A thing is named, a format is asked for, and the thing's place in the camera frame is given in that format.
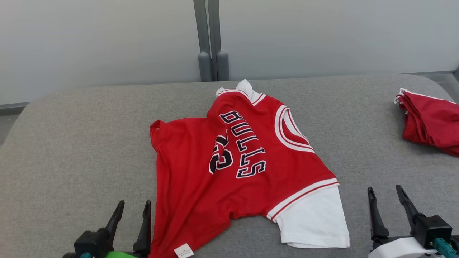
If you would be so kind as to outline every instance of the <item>basketball jersey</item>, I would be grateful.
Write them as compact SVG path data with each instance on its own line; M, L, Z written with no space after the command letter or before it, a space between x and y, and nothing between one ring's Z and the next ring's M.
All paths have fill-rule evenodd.
M158 156L150 257L176 257L174 249L184 244L194 251L227 229L231 219L257 215L278 223L287 233L282 241L291 246L347 247L338 181L301 134L290 109L255 92L246 80L236 89L219 89L216 97L205 118L151 125ZM318 192L325 189L321 200ZM317 209L309 211L311 205ZM330 209L337 209L332 218L326 217ZM330 232L340 223L340 243L334 245L334 236L328 242L305 241L320 230L299 232L295 223L307 219L301 212L315 213L319 227L327 223L324 218L335 220Z

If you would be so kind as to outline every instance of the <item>white panel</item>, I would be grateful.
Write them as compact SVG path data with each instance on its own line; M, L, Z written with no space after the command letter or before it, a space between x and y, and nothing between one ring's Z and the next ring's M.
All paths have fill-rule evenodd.
M190 0L0 0L0 104L71 87L196 82Z
M459 65L457 0L220 0L231 79L416 73Z

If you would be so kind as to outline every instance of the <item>folded red garment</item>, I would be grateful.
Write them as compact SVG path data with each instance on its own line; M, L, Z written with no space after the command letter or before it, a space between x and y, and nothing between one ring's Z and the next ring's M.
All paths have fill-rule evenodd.
M456 103L403 88L394 103L406 110L405 140L435 146L459 157L459 106Z

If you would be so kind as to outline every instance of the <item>clothing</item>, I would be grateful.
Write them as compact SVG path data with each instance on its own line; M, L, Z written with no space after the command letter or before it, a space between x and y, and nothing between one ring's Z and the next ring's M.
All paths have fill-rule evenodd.
M456 103L403 88L394 103L406 110L405 140L435 146L459 157L459 106Z
M175 257L174 249L184 244L194 251L227 229L230 219L256 215L282 221L286 233L294 228L295 235L304 233L283 237L291 245L348 247L338 181L300 133L290 109L255 92L246 80L236 89L220 88L216 97L206 118L151 125L158 186L150 256ZM327 188L335 191L320 193ZM315 237L317 225L301 232L298 220L308 217L298 212L314 209L308 200L318 205L322 196L339 206L331 208L331 217L323 216L327 207L310 215L318 225L333 219L331 224L345 230L329 237L325 229L326 241L305 241Z

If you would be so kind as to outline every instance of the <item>clothing tag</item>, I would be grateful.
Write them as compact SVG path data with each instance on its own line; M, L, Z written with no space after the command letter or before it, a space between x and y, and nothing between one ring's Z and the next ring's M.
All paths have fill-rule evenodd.
M177 254L179 258L187 258L194 255L193 251L191 250L188 244L179 246L178 248L174 249L174 252Z

